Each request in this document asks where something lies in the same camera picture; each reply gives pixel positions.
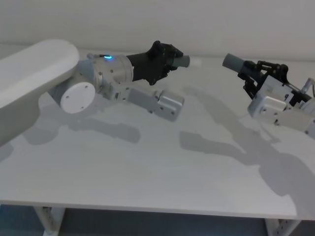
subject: white table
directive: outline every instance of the white table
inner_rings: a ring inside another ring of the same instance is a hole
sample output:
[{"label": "white table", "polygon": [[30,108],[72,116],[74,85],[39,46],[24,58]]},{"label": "white table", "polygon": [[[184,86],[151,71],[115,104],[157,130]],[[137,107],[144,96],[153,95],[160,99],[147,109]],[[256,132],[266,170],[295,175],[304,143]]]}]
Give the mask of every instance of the white table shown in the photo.
[{"label": "white table", "polygon": [[[314,140],[252,120],[237,74],[203,63],[155,85],[185,96],[176,122],[102,97],[67,115],[42,96],[35,126],[0,148],[0,204],[315,220]],[[314,74],[287,64],[298,87]]]}]

